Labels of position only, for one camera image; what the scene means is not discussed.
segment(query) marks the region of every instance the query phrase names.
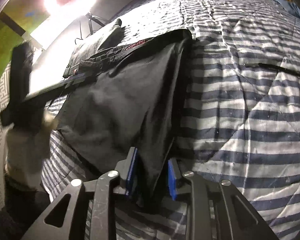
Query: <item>white wall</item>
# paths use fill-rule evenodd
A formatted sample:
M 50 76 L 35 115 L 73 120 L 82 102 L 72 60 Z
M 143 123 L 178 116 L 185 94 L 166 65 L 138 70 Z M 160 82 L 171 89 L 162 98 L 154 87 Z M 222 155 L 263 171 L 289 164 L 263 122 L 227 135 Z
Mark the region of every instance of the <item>white wall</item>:
M 132 0 L 97 0 L 90 10 L 92 14 L 110 19 Z M 66 68 L 71 53 L 74 49 L 75 38 L 80 38 L 80 22 L 82 37 L 89 35 L 88 20 L 85 16 L 74 20 L 55 41 L 44 51 L 33 66 L 30 76 L 30 92 L 36 92 L 47 86 L 62 80 L 62 74 Z M 92 22 L 93 29 L 100 26 Z

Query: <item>black fabric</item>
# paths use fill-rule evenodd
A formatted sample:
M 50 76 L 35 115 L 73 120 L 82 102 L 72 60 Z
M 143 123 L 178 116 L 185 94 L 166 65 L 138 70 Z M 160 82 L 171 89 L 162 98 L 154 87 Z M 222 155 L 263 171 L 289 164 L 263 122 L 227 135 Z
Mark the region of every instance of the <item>black fabric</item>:
M 5 179 L 5 206 L 0 210 L 0 240 L 19 240 L 49 206 L 46 192 L 20 191 Z
M 121 24 L 122 21 L 117 19 L 86 38 L 83 43 L 77 45 L 72 52 L 63 77 L 68 78 L 74 75 L 77 65 L 82 59 L 96 54 L 99 50 L 117 46 L 124 36 L 124 27 L 121 27 Z
M 179 127 L 191 44 L 190 31 L 180 29 L 82 61 L 77 73 L 104 72 L 68 95 L 57 129 L 101 173 L 137 147 L 144 169 L 138 183 L 151 196 Z

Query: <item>silver screw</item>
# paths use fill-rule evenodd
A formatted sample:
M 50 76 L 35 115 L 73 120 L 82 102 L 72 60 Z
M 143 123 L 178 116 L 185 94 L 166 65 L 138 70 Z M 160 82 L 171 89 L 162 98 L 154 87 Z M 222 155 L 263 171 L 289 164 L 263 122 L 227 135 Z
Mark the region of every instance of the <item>silver screw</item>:
M 186 171 L 183 176 L 185 177 L 192 177 L 194 175 L 194 173 L 192 171 Z
M 226 186 L 226 187 L 229 187 L 231 185 L 231 181 L 229 181 L 229 179 L 223 179 L 221 181 L 221 185 L 222 186 Z
M 81 179 L 73 179 L 73 180 L 71 181 L 71 185 L 74 186 L 74 187 L 80 186 L 81 183 L 82 183 L 82 180 L 81 180 Z
M 118 174 L 119 174 L 119 172 L 117 172 L 117 171 L 109 171 L 108 172 L 108 176 L 111 178 L 117 176 Z

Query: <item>gray fabric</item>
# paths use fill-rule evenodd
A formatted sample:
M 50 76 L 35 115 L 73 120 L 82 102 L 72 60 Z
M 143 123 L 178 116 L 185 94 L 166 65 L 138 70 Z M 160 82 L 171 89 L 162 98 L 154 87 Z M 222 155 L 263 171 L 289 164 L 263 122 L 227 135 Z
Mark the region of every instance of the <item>gray fabric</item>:
M 288 13 L 300 19 L 300 8 L 294 2 L 288 2 L 287 0 L 275 0 L 282 5 L 282 7 L 287 10 Z
M 120 15 L 123 44 L 188 28 L 196 40 L 182 132 L 185 160 L 207 179 L 230 179 L 282 240 L 300 230 L 300 20 L 274 0 L 136 0 Z M 63 99 L 50 111 L 56 114 Z M 51 135 L 43 182 L 55 196 L 82 176 L 71 148 Z M 186 205 L 158 215 L 118 207 L 117 239 L 185 239 Z
M 121 28 L 121 20 L 117 19 L 115 22 L 101 28 L 95 34 L 89 36 L 83 43 L 77 45 L 72 52 L 69 64 L 66 67 L 63 77 L 68 78 L 74 74 L 75 69 L 80 61 L 96 54 L 98 50 L 103 50 L 117 46 L 124 34 L 124 28 Z

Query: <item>striped bedding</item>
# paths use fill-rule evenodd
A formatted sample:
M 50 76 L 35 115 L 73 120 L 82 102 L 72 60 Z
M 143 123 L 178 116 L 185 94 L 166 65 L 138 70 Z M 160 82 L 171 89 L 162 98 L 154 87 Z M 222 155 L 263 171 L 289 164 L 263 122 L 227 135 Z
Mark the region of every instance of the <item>striped bedding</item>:
M 193 171 L 230 179 L 281 240 L 293 239 L 300 230 L 300 20 L 273 0 L 135 0 L 117 16 L 126 26 L 121 45 L 192 32 L 178 147 Z M 57 131 L 50 149 L 42 182 L 53 200 L 86 175 Z M 160 210 L 143 214 L 119 203 L 117 239 L 185 239 L 186 204 L 165 198 Z

